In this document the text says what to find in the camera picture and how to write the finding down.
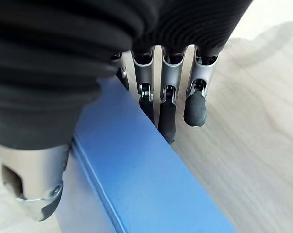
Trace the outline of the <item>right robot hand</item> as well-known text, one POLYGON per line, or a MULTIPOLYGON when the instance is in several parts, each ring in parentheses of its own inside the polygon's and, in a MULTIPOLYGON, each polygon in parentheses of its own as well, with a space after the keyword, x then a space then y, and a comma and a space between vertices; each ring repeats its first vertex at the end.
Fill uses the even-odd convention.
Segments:
POLYGON ((4 186, 36 221, 59 205, 77 121, 98 78, 137 67, 140 104, 152 106, 153 47, 168 64, 195 45, 197 69, 216 62, 248 0, 0 0, 0 161, 4 186))

